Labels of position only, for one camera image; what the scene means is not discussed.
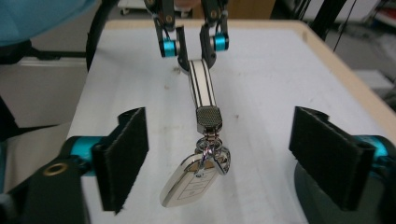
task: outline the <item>silver key fob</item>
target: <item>silver key fob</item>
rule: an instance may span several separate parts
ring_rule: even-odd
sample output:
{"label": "silver key fob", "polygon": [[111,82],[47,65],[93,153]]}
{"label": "silver key fob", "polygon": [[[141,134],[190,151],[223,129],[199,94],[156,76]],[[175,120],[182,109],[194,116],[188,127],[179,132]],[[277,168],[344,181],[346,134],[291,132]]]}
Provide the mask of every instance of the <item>silver key fob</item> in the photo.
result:
{"label": "silver key fob", "polygon": [[[207,161],[205,169],[200,174],[196,174],[201,158],[202,153],[192,154],[177,167],[161,192],[160,199],[164,207],[197,201],[216,180],[219,172],[212,161]],[[230,159],[230,153],[226,148],[217,157],[219,164],[227,171]]]}

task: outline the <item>table surface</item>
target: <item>table surface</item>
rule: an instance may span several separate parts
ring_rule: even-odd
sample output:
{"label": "table surface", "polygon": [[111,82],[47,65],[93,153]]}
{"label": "table surface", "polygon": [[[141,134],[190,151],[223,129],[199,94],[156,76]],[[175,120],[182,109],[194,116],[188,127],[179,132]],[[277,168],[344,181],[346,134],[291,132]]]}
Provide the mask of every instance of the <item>table surface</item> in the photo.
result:
{"label": "table surface", "polygon": [[[200,57],[200,21],[186,27],[189,58]],[[147,109],[149,153],[124,206],[102,212],[93,177],[83,178],[92,223],[306,223],[289,152],[295,106],[320,110],[351,134],[396,142],[394,114],[304,25],[230,21],[230,49],[211,69],[223,116],[220,138],[232,165],[198,202],[160,205],[160,192],[193,153],[195,108],[188,77],[162,59],[151,21],[111,21],[102,33],[69,132],[108,135],[117,115]]]}

